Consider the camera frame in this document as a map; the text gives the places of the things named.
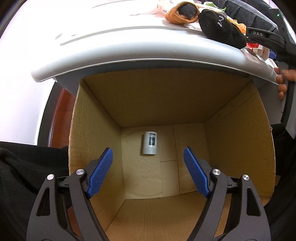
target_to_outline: metal screw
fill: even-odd
[[[54,175],[53,174],[49,174],[48,176],[47,176],[47,180],[52,180],[54,178]]]
[[[213,170],[213,173],[214,173],[215,175],[219,176],[219,175],[221,174],[221,171],[218,170],[218,169],[214,169],[214,170]]]
[[[78,169],[77,171],[76,171],[76,174],[77,175],[82,175],[84,173],[84,170],[83,169]]]
[[[243,175],[242,178],[245,179],[246,181],[250,180],[250,177],[248,175]]]

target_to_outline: white wall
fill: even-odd
[[[0,141],[37,144],[54,81],[34,82],[34,55],[60,33],[60,22],[97,2],[28,0],[9,23],[0,38]]]

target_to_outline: human hand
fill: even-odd
[[[283,100],[285,98],[285,93],[287,92],[288,87],[284,84],[284,78],[279,72],[279,68],[276,67],[274,68],[274,71],[278,74],[276,77],[276,82],[279,84],[278,89],[279,89],[279,99]],[[296,82],[296,70],[295,69],[290,69],[290,70],[283,70],[283,74],[289,81],[294,81]]]

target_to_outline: white bottle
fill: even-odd
[[[147,131],[144,135],[143,154],[156,155],[157,154],[157,133]]]

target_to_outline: blue object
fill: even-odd
[[[274,53],[273,51],[270,51],[269,52],[269,58],[275,59],[276,58],[276,53]]]
[[[97,194],[105,180],[105,177],[111,167],[113,162],[113,152],[111,149],[108,149],[103,157],[100,158],[99,164],[89,178],[89,188],[87,194],[90,198],[94,194]]]
[[[184,149],[184,162],[197,188],[197,191],[207,198],[211,193],[208,187],[207,176],[188,147]]]

